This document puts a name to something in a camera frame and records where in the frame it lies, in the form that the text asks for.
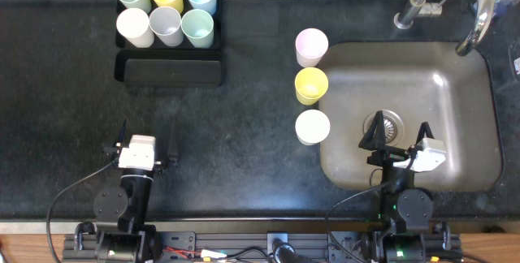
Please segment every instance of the faucet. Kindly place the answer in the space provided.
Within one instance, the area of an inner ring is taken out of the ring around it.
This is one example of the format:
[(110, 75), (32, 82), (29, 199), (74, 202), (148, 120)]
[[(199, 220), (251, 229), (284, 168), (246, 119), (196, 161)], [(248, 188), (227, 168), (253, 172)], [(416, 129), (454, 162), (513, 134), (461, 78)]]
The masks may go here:
[[(471, 29), (466, 39), (462, 41), (455, 49), (455, 52), (459, 56), (468, 55), (468, 53), (480, 43), (486, 31), (488, 30), (489, 24), (491, 23), (491, 19), (493, 17), (495, 0), (477, 0), (477, 2), (478, 9), (474, 27)], [(405, 9), (394, 16), (394, 24), (401, 29), (411, 28), (412, 24), (414, 23), (414, 18), (419, 15), (420, 11), (423, 7), (425, 7), (425, 5), (426, 0), (409, 0), (406, 3)]]

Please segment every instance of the sink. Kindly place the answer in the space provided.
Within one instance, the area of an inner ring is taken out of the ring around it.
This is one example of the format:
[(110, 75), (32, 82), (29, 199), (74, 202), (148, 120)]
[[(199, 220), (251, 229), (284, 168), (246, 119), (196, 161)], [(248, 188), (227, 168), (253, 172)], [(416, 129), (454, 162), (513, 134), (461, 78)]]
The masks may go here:
[[(369, 151), (358, 148), (374, 112), (383, 110), (387, 143), (407, 149), (428, 121), (446, 145), (446, 161), (415, 175), (432, 191), (482, 191), (502, 172), (488, 66), (455, 43), (344, 43), (331, 47), (318, 67), (329, 79), (319, 109), (331, 121), (321, 143), (321, 166), (337, 186), (369, 187)], [(379, 183), (380, 171), (373, 178)]]

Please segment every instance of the wooden table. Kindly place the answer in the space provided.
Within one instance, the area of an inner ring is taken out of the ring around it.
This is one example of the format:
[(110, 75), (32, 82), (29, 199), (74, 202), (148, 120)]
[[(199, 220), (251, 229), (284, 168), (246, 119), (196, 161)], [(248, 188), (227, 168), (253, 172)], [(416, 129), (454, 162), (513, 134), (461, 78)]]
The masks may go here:
[[(53, 235), (57, 253), (63, 248), (64, 235)], [(471, 253), (492, 263), (520, 261), (520, 234), (470, 234), (462, 235), (464, 252)], [(2, 252), (10, 263), (54, 263), (45, 235), (0, 235)]]

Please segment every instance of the countertop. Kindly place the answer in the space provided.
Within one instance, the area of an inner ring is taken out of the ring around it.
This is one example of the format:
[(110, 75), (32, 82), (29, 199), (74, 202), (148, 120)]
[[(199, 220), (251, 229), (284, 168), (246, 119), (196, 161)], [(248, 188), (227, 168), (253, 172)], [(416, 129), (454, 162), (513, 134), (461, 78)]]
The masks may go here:
[[(131, 133), (158, 144), (175, 127), (179, 143), (180, 164), (154, 181), (150, 220), (321, 218), (354, 191), (327, 179), (319, 145), (297, 140), (294, 122), (309, 107), (293, 88), (301, 69), (296, 35), (319, 28), (330, 45), (460, 41), (474, 22), (469, 1), (449, 0), (440, 18), (401, 31), (392, 18), (406, 0), (222, 0), (220, 87), (127, 88), (113, 76), (115, 0), (0, 0), (0, 218), (43, 219), (60, 190), (108, 163), (102, 143), (125, 119)], [(516, 6), (479, 46), (490, 67), (503, 175), (486, 192), (435, 192), (436, 218), (520, 214), (520, 83), (512, 68), (519, 18)], [(93, 218), (93, 198), (119, 177), (108, 170), (75, 188), (54, 217)], [(376, 218), (376, 198), (338, 215)]]

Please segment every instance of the drain strainer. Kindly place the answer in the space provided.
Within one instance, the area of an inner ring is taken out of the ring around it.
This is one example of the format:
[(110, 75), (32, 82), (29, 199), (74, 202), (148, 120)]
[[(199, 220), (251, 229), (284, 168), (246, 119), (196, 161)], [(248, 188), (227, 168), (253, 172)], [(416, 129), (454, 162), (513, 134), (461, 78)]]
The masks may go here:
[[(386, 140), (386, 144), (394, 145), (397, 144), (401, 137), (404, 134), (405, 126), (399, 116), (390, 111), (390, 110), (382, 110), (383, 111), (383, 124), (384, 124), (384, 137)], [(370, 113), (363, 123), (363, 133), (368, 131), (368, 128), (371, 126), (372, 121), (374, 120), (375, 113)]]

